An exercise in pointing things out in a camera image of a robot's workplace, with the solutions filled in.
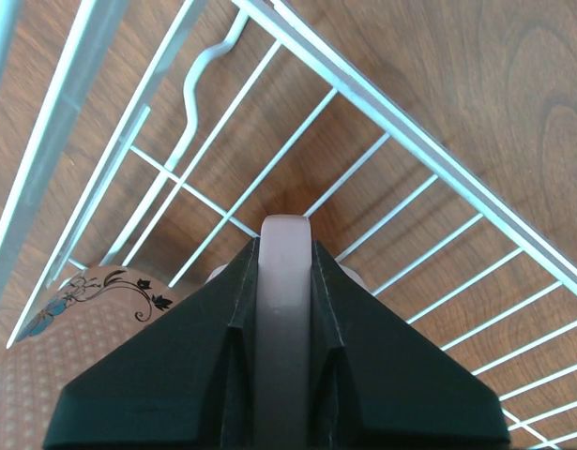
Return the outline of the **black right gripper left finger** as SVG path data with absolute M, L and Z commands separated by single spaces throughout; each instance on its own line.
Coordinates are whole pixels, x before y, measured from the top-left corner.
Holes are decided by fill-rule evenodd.
M 43 448 L 249 447 L 259 246 L 69 382 Z

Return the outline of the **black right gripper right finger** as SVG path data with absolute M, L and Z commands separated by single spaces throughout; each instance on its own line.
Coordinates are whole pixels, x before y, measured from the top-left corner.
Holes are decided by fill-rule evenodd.
M 312 245 L 309 444 L 507 449 L 496 393 Z

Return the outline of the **pale pink faceted mug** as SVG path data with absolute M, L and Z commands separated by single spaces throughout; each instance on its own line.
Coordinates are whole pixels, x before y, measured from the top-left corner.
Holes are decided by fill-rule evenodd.
M 228 323 L 220 445 L 355 445 L 362 424 L 344 341 L 302 216 L 264 220 Z

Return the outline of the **pink floral textured mug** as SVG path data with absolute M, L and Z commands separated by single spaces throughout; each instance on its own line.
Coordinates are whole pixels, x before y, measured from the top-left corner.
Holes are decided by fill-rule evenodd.
M 39 449 L 63 387 L 178 301 L 165 283 L 122 266 L 66 281 L 0 358 L 0 449 Z

